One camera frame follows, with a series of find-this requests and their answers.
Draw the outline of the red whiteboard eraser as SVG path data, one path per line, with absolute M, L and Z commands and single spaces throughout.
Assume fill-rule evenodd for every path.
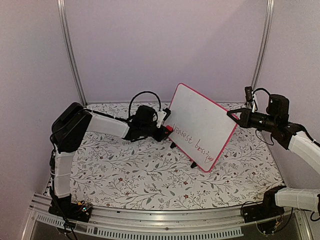
M 171 126 L 167 125 L 166 128 L 167 128 L 167 130 L 168 130 L 169 132 L 171 132 L 171 133 L 173 132 L 173 128 L 172 128 Z

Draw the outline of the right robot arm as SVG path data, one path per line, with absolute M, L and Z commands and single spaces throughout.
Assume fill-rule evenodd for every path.
M 289 122 L 290 101 L 279 94 L 268 96 L 265 113 L 256 107 L 229 110 L 227 116 L 244 129 L 254 128 L 270 133 L 284 149 L 298 155 L 316 172 L 320 171 L 320 144 L 298 123 Z M 262 203 L 244 206 L 241 209 L 246 223 L 264 220 L 283 214 L 284 208 L 320 212 L 320 191 L 318 189 L 298 189 L 276 186 L 267 190 Z

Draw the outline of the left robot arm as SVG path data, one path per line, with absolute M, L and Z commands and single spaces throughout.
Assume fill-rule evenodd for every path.
M 63 217 L 70 217 L 75 211 L 74 205 L 65 198 L 71 195 L 73 158 L 87 132 L 107 134 L 130 142 L 149 137 L 161 142 L 173 131 L 170 126 L 164 126 L 170 114 L 169 108 L 156 111 L 141 105 L 134 115 L 124 119 L 84 108 L 77 102 L 72 103 L 52 124 L 49 137 L 53 146 L 50 157 L 50 193 L 54 199 L 58 199 L 55 209 Z

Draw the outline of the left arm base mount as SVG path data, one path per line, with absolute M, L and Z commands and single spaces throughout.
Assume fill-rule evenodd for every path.
M 56 202 L 51 201 L 48 212 L 68 220 L 88 223 L 92 214 L 92 206 L 87 204 L 78 205 L 70 200 L 58 198 Z

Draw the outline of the pink framed whiteboard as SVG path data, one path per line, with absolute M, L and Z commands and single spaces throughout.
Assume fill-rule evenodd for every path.
M 173 128 L 169 139 L 205 173 L 210 172 L 237 124 L 227 110 L 194 90 L 179 83 L 169 105 L 165 124 Z

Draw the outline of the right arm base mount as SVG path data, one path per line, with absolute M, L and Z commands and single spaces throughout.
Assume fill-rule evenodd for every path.
M 269 203 L 255 203 L 252 205 L 242 206 L 240 209 L 240 214 L 245 223 L 274 218 L 283 215 L 284 213 L 285 209 L 283 207 Z

